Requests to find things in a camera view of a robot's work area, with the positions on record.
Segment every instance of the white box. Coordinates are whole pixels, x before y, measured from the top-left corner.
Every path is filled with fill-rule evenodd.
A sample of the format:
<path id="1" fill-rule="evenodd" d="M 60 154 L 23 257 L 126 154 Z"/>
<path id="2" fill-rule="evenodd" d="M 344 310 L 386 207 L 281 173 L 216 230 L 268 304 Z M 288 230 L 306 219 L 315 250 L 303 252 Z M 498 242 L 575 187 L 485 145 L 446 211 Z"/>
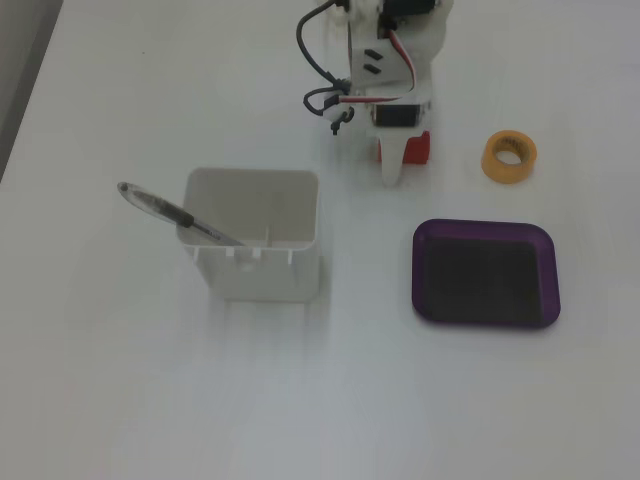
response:
<path id="1" fill-rule="evenodd" d="M 200 168 L 189 176 L 185 210 L 247 246 L 177 234 L 223 298 L 308 302 L 320 283 L 319 205 L 312 172 Z"/>

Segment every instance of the ballpoint pen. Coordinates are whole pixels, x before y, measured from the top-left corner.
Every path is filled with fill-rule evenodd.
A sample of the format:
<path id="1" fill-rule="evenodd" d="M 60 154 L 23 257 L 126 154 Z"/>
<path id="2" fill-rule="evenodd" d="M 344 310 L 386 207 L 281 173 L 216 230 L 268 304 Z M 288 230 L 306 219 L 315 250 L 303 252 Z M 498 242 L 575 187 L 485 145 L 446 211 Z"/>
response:
<path id="1" fill-rule="evenodd" d="M 169 223 L 176 224 L 199 233 L 209 240 L 223 246 L 244 246 L 238 240 L 225 235 L 220 230 L 195 218 L 182 208 L 167 202 L 166 200 L 147 192 L 137 185 L 121 182 L 118 191 L 131 205 L 143 212 Z"/>

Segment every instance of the yellow tape roll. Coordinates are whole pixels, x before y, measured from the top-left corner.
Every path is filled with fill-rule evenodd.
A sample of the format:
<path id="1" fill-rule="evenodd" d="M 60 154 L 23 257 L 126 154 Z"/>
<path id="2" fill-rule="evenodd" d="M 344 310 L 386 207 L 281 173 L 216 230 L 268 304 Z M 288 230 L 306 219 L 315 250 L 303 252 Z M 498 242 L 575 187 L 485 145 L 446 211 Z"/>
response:
<path id="1" fill-rule="evenodd" d="M 517 165 L 508 165 L 498 160 L 498 152 L 515 153 L 520 158 Z M 513 130 L 496 133 L 487 142 L 482 158 L 482 170 L 499 183 L 518 183 L 529 178 L 538 158 L 536 144 L 526 135 Z"/>

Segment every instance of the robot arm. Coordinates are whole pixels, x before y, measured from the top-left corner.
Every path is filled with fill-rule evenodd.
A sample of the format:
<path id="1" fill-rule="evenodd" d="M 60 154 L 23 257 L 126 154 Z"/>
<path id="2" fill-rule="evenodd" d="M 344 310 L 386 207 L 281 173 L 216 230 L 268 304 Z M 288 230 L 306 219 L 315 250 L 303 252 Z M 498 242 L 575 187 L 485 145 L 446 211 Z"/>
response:
<path id="1" fill-rule="evenodd" d="M 305 105 L 330 120 L 334 134 L 353 118 L 353 105 L 363 110 L 379 142 L 383 182 L 394 185 L 403 163 L 425 164 L 429 157 L 431 62 L 442 49 L 453 0 L 329 0 L 298 26 L 305 57 L 302 26 L 333 5 L 348 21 L 351 77 L 339 80 L 320 68 L 332 86 L 309 95 L 324 93 L 324 108 L 312 107 L 310 96 Z"/>

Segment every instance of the white tabletop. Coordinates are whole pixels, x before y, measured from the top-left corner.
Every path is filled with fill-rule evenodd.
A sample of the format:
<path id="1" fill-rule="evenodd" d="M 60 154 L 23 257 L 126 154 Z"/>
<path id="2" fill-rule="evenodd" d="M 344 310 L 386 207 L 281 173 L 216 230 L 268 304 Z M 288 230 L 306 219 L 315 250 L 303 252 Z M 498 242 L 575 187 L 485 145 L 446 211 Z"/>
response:
<path id="1" fill-rule="evenodd" d="M 302 107 L 321 85 L 294 38 L 311 6 L 66 0 L 0 185 L 0 477 L 634 477 L 638 2 L 459 0 L 432 158 L 395 189 L 357 124 L 334 139 Z M 345 55 L 333 30 L 309 27 L 320 59 Z M 480 169 L 502 129 L 539 149 L 514 187 Z M 180 201 L 197 166 L 320 175 L 310 308 L 225 305 L 115 188 Z M 411 237 L 431 218 L 546 229 L 556 325 L 421 322 Z"/>

